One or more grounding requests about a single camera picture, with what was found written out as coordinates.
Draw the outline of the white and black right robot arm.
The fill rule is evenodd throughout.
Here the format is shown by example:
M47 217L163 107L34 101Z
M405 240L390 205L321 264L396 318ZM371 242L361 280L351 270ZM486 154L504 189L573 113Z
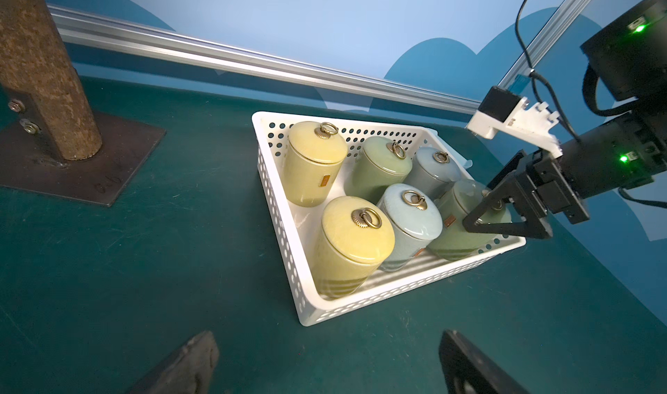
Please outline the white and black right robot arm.
M549 213L573 224L589 220L585 200L652 182L666 170L666 0L642 0L583 43L588 60L585 105L604 123L560 143L561 108L491 88L467 128L492 139L504 132L533 144L489 183L488 194L462 220L474 234L548 239Z

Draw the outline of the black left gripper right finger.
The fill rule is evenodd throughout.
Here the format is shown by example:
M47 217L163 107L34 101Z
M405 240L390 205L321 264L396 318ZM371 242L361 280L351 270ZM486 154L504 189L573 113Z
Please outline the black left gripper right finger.
M444 331L439 361L449 393L529 393L458 331Z

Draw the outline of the white perforated plastic basket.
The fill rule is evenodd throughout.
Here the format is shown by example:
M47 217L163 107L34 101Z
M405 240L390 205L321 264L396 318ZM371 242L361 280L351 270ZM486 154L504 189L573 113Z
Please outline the white perforated plastic basket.
M324 208L302 208L292 204L286 198L281 184L288 133L290 128L302 121L314 121L314 117L269 111L258 111L252 116L258 142L257 168L295 308L303 326L313 326L463 273L526 244L526 239L522 237L498 235L477 252L456 261L448 261L425 251L396 273L373 273L358 290L348 296L337 300L321 296L315 288L307 255L313 249ZM348 147L347 157L328 195L330 200L344 194L343 183L352 170L361 146L369 137L384 136L394 140L406 149L409 156L414 156L419 148L429 147L423 144L427 135L425 127L336 118L329 118L328 121L339 128Z

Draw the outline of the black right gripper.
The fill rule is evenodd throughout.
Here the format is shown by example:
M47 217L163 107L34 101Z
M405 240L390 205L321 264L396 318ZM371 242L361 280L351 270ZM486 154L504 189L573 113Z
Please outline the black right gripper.
M571 224L590 220L559 163L546 151L532 153L526 164L530 180L515 171L526 156L521 149L487 184L491 191L462 220L467 232L544 240L553 236L546 210L563 213Z

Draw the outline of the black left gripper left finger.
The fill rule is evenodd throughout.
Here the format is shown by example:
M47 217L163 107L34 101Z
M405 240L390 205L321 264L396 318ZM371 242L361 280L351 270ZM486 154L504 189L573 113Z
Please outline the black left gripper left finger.
M186 341L126 393L208 393L220 351L211 331Z

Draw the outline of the yellow tea canister front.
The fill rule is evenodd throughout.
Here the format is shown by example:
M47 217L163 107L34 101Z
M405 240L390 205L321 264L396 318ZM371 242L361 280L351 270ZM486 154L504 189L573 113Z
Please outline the yellow tea canister front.
M354 196L333 199L307 255L317 292L330 299L354 293L394 246L394 228L380 208Z

